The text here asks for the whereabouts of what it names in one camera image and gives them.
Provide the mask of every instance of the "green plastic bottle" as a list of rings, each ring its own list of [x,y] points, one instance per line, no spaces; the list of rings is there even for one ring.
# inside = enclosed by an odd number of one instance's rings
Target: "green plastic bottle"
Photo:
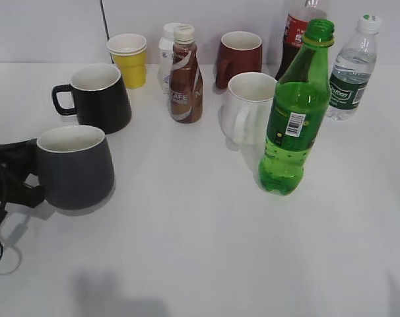
[[[268,192],[288,195],[303,177],[331,96],[327,55],[333,31],[331,21],[311,20],[301,50],[277,83],[259,164],[260,182]]]

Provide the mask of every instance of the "white bottle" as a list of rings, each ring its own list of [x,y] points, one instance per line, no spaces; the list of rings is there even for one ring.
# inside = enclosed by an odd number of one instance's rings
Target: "white bottle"
[[[163,27],[163,36],[159,41],[160,70],[159,82],[163,93],[169,93],[169,79],[172,68],[172,54],[174,53],[174,29],[181,23],[168,23]]]

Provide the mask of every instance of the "gray mug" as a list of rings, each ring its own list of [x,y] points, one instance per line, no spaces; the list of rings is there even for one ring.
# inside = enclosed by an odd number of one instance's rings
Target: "gray mug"
[[[48,203],[83,209],[112,191],[115,174],[105,133],[90,125],[58,127],[37,139],[40,185]]]

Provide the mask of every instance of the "green label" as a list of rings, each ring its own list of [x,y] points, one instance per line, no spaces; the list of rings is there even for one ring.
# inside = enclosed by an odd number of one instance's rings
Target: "green label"
[[[366,89],[367,82],[362,84],[347,83],[332,74],[329,84],[331,85],[331,100],[329,104],[338,109],[350,110],[357,108],[364,89]]]
[[[304,151],[313,146],[324,115],[325,109],[308,114],[291,112],[274,98],[267,125],[267,137],[284,150]]]

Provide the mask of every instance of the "red label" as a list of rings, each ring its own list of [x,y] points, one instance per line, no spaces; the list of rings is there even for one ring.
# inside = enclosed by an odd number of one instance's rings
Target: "red label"
[[[304,22],[288,15],[284,31],[284,42],[301,48],[303,33],[306,31],[308,22]]]

